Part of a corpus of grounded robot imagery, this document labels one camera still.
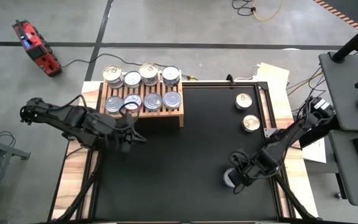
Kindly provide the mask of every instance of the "white paper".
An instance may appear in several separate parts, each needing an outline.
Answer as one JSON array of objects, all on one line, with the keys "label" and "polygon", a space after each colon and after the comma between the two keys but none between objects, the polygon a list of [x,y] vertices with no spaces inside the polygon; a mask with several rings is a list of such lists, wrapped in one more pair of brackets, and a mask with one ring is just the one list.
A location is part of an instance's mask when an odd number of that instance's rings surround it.
[{"label": "white paper", "polygon": [[302,153],[304,159],[327,163],[326,146],[324,145],[324,138],[321,138],[313,142],[312,144],[304,147],[302,149]]}]

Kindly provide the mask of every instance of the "yellow cable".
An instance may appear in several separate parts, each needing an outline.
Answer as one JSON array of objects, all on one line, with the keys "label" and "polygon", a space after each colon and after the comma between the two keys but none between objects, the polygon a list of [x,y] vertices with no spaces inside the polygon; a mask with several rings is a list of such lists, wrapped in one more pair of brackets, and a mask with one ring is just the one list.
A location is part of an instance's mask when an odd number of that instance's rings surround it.
[{"label": "yellow cable", "polygon": [[[257,1],[258,1],[258,0],[255,0],[255,1],[254,1],[254,4],[252,5],[252,7],[255,7],[255,6],[256,6],[256,2],[257,2]],[[281,8],[282,8],[282,6],[283,6],[283,3],[284,3],[284,0],[281,0],[280,7],[278,8],[277,12],[276,12],[272,17],[270,17],[270,18],[268,18],[268,19],[261,19],[261,18],[259,18],[259,17],[256,15],[256,12],[255,12],[256,10],[253,12],[253,13],[254,13],[254,16],[255,16],[260,22],[269,21],[269,20],[273,19],[273,18],[277,15],[278,12],[280,12],[280,10],[281,10]]]},{"label": "yellow cable", "polygon": [[[312,80],[312,79],[314,79],[314,78],[317,78],[317,77],[319,77],[319,76],[322,75],[322,74],[323,74],[323,72],[320,72],[320,73],[316,74],[315,76],[311,77],[310,80]],[[309,82],[309,80],[307,80],[307,81],[305,81],[304,83],[302,83],[302,85],[297,86],[294,90],[292,90],[292,91],[288,94],[288,96],[291,95],[293,92],[295,92],[297,89],[299,89],[299,88],[301,88],[302,86],[304,86],[304,85],[305,85],[306,83],[308,83],[308,82]]]}]

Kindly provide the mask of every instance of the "orange striped tape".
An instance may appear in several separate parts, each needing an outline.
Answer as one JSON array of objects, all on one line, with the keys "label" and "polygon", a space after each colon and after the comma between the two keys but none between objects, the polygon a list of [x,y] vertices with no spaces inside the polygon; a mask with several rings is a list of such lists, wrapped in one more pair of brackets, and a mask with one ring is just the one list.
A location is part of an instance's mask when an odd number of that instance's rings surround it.
[{"label": "orange striped tape", "polygon": [[338,18],[342,19],[343,21],[347,22],[350,26],[356,28],[358,30],[358,23],[354,22],[353,20],[349,19],[347,16],[339,12],[338,10],[334,9],[329,4],[325,3],[322,0],[313,0],[315,3],[319,4],[320,6],[323,6],[325,9],[327,9],[330,13],[334,14]]}]

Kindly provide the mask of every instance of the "wooden rack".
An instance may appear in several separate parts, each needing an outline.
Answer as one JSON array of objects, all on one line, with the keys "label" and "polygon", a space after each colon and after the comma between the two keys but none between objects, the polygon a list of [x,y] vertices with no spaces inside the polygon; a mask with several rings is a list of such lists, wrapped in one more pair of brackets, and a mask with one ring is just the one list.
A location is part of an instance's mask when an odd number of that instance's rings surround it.
[{"label": "wooden rack", "polygon": [[[179,93],[179,95],[181,96],[181,105],[178,109],[170,110],[170,109],[166,108],[164,104],[162,104],[162,107],[160,108],[159,111],[149,112],[143,106],[143,98],[147,94],[157,93],[161,97],[163,97],[165,93],[170,92],[170,91],[175,91],[175,92]],[[106,109],[104,107],[104,104],[110,96],[119,96],[122,99],[124,99],[128,94],[131,94],[131,93],[138,94],[142,98],[142,107],[140,109],[139,118],[178,116],[179,117],[179,127],[181,127],[181,128],[183,127],[183,125],[184,125],[184,120],[183,120],[184,110],[183,110],[183,90],[182,90],[182,85],[181,85],[181,79],[177,86],[174,86],[174,87],[165,86],[164,82],[162,81],[161,71],[158,71],[158,83],[155,86],[146,86],[143,83],[141,83],[139,85],[139,87],[137,87],[137,88],[129,88],[128,86],[124,85],[118,89],[112,89],[108,85],[107,81],[105,80],[103,83],[103,90],[102,90],[101,113],[105,113],[105,114],[107,113]],[[110,114],[110,116],[112,116],[113,118],[121,117],[120,114]]]}]

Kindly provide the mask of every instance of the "gray concrete floor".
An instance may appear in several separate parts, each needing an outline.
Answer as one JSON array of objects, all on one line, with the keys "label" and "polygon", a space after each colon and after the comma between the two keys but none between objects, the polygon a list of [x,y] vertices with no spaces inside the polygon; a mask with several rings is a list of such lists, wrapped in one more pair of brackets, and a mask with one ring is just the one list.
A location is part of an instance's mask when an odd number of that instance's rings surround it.
[{"label": "gray concrete floor", "polygon": [[[27,19],[50,42],[94,42],[107,0],[0,0],[0,41],[16,41],[11,24]],[[267,17],[277,1],[259,1],[260,16]],[[103,42],[341,45],[357,31],[312,0],[285,0],[282,11],[268,22],[238,16],[230,0],[115,0]],[[55,47],[61,64],[76,58],[89,60],[93,48]],[[254,65],[265,62],[291,71],[292,84],[309,78],[326,50],[258,49],[117,49],[129,62],[175,65],[201,80],[219,80],[232,74],[250,77]],[[102,80],[110,64],[135,69],[111,58],[98,59],[92,80]],[[27,162],[13,158],[0,190],[0,221],[42,222],[47,218],[67,145],[60,131],[50,126],[19,122],[19,108],[35,96],[58,105],[79,94],[88,65],[74,63],[55,78],[37,68],[21,47],[0,47],[0,131],[12,131],[19,149],[31,152]],[[296,109],[310,89],[300,88],[289,99]],[[329,99],[328,92],[323,95]],[[311,175],[319,214],[328,220],[358,222],[358,207],[336,201],[332,175]]]}]

